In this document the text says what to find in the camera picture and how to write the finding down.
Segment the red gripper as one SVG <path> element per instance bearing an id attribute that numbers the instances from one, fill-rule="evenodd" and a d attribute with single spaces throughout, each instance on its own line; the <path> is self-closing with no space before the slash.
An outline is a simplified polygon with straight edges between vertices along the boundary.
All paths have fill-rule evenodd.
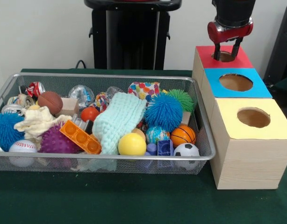
<path id="1" fill-rule="evenodd" d="M 210 40 L 215 44 L 215 51 L 213 58 L 215 60 L 220 59 L 220 43 L 235 40 L 233 45 L 231 56 L 236 58 L 242 42 L 242 38 L 248 36 L 253 30 L 253 20 L 250 17 L 246 25 L 242 27 L 224 27 L 217 21 L 211 21 L 208 23 L 208 35 Z"/>

